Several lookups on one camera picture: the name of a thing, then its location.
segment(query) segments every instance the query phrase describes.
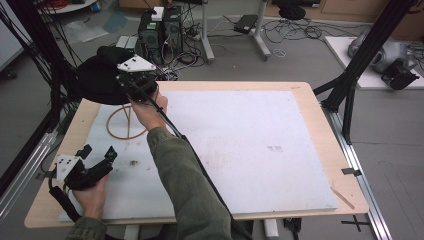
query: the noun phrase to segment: hand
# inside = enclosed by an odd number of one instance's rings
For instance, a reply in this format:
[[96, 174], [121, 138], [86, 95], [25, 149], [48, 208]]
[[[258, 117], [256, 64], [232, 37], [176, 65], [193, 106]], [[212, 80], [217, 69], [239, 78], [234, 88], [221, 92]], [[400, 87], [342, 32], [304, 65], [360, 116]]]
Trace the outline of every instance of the hand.
[[[158, 91], [155, 101], [156, 104], [162, 108], [162, 111], [166, 113], [166, 109], [168, 107], [168, 98], [162, 96], [162, 94], [160, 94]], [[140, 121], [140, 123], [147, 129], [147, 131], [157, 127], [166, 127], [165, 121], [150, 102], [136, 103], [131, 101], [131, 105], [135, 114], [137, 115], [138, 121]]]
[[105, 188], [108, 175], [97, 182], [96, 186], [83, 191], [72, 190], [75, 198], [84, 211], [84, 217], [101, 219], [105, 205]]

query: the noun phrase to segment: gray floor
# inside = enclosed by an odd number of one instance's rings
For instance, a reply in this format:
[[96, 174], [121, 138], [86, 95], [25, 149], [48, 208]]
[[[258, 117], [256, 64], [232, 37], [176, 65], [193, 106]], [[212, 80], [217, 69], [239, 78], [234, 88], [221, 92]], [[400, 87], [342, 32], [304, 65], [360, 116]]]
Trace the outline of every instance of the gray floor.
[[[104, 26], [116, 17], [114, 8], [105, 8], [94, 14], [81, 10], [61, 15], [63, 24], [90, 19], [89, 27]], [[209, 21], [212, 28], [225, 19]], [[122, 28], [99, 39], [72, 45], [85, 60], [96, 53], [99, 46], [110, 45], [121, 35], [133, 35], [137, 21], [126, 21]], [[219, 29], [231, 28], [221, 24]], [[358, 34], [364, 28], [348, 29]], [[216, 34], [234, 34], [215, 32]], [[312, 88], [318, 87], [341, 74], [341, 65], [328, 46], [318, 40], [284, 40], [271, 43], [272, 51], [281, 49], [285, 57], [271, 56], [267, 62], [258, 53], [248, 36], [230, 39], [210, 38], [216, 61], [211, 65], [182, 70], [179, 81], [302, 81]], [[0, 173], [20, 151], [49, 109], [49, 89], [31, 60], [22, 55], [11, 65], [18, 73], [17, 79], [0, 78]], [[358, 90], [352, 121], [352, 141], [361, 161], [371, 189], [377, 199], [393, 239], [415, 240], [424, 235], [424, 155], [423, 90], [364, 91]], [[319, 95], [318, 100], [328, 93]], [[47, 159], [46, 166], [52, 161]], [[32, 180], [0, 225], [1, 239], [61, 239], [67, 228], [28, 229], [24, 219], [41, 184]], [[367, 221], [366, 216], [357, 216]], [[354, 225], [341, 224], [352, 221], [352, 216], [304, 218], [300, 239], [374, 239], [368, 226], [359, 232]], [[281, 239], [292, 239], [280, 224]], [[258, 239], [262, 237], [260, 224], [256, 225]], [[111, 227], [112, 235], [123, 237], [123, 227]]]

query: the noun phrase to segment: white board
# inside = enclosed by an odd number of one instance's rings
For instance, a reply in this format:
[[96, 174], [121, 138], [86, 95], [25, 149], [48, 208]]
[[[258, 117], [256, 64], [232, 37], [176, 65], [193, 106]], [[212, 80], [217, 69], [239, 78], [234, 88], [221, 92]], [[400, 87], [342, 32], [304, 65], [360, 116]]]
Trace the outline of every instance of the white board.
[[[333, 210], [336, 200], [291, 92], [175, 91], [168, 116], [187, 136], [233, 214]], [[173, 217], [145, 135], [117, 140], [106, 132], [116, 106], [101, 106], [87, 143], [90, 167], [113, 146], [105, 219]], [[131, 115], [132, 123], [136, 117]], [[125, 115], [111, 128], [127, 132]], [[133, 125], [133, 133], [143, 128]], [[131, 161], [138, 161], [135, 166]]]
[[[351, 58], [347, 54], [348, 47], [355, 40], [355, 37], [325, 37], [327, 45], [331, 51], [336, 55], [339, 62], [344, 68], [349, 65]], [[414, 69], [411, 73], [419, 76], [420, 78], [413, 81], [405, 89], [424, 89], [424, 78]], [[390, 90], [391, 88], [381, 80], [381, 74], [375, 72], [371, 67], [365, 69], [358, 81], [358, 87], [364, 90]]]

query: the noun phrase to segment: computer tower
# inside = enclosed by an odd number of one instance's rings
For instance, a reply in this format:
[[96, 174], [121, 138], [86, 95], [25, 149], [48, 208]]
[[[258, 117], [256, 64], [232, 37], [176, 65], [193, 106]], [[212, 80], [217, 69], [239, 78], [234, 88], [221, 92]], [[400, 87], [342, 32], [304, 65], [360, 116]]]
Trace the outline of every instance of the computer tower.
[[165, 58], [163, 55], [167, 51], [166, 45], [164, 45], [165, 31], [163, 22], [152, 21], [150, 12], [143, 13], [138, 27], [138, 37], [142, 57], [147, 61], [162, 65]]
[[168, 53], [174, 57], [183, 52], [181, 7], [175, 6], [165, 9], [163, 23], [165, 27], [165, 39], [168, 42]]

